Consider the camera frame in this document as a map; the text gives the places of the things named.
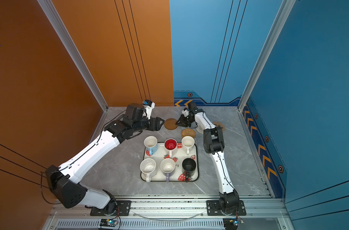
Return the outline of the woven rattan round coaster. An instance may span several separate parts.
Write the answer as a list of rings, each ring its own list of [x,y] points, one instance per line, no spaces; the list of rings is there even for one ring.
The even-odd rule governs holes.
[[[184,138],[184,137],[187,137],[187,136],[190,136],[192,138],[195,139],[196,137],[196,132],[191,129],[191,128],[185,128],[181,131],[181,136]]]

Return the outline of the brown round wooden coaster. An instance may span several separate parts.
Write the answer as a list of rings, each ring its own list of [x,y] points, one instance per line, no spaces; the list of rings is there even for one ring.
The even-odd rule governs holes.
[[[178,127],[177,120],[174,118],[169,118],[165,120],[164,126],[167,130],[175,130]]]

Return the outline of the cork paw print coaster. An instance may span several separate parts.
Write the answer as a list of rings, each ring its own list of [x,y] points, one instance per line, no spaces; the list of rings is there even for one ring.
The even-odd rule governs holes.
[[[222,131],[225,131],[225,126],[221,122],[213,122],[216,127],[220,127]]]

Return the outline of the white multicolour woven rope coaster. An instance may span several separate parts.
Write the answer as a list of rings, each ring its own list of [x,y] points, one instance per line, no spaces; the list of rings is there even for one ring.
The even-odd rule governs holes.
[[[197,132],[199,132],[200,134],[203,134],[203,133],[204,133],[204,129],[203,129],[202,127],[200,127],[200,126],[197,126],[197,127],[196,127],[196,130],[197,130]]]

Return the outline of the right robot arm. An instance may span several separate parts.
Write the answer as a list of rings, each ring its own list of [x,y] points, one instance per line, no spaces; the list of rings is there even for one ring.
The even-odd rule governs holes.
[[[203,109],[191,102],[182,111],[182,115],[176,124],[182,127],[191,127],[196,123],[203,130],[203,145],[205,152],[210,154],[218,178],[219,204],[225,215],[236,213],[240,205],[240,197],[232,184],[226,162],[225,162],[225,141],[222,128],[215,126],[206,116]]]

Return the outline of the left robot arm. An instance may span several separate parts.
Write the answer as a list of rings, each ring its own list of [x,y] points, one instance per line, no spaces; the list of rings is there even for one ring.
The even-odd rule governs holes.
[[[77,205],[96,208],[111,215],[117,209],[116,198],[106,190],[96,190],[80,184],[86,173],[109,151],[143,131],[159,131],[164,124],[160,117],[152,117],[155,103],[145,100],[132,103],[109,121],[98,137],[67,162],[45,171],[51,193],[67,209]]]

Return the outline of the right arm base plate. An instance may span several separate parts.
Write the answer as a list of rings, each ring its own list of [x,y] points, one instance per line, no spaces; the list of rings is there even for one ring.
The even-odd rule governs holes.
[[[206,201],[207,214],[209,216],[246,216],[246,208],[242,200],[236,206],[229,206],[219,200]]]

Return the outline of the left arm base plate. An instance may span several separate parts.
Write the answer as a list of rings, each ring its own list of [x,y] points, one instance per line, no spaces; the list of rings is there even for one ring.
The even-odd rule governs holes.
[[[104,209],[93,207],[91,209],[90,216],[127,217],[130,213],[131,203],[132,202],[130,200],[118,200],[115,203],[110,202]]]

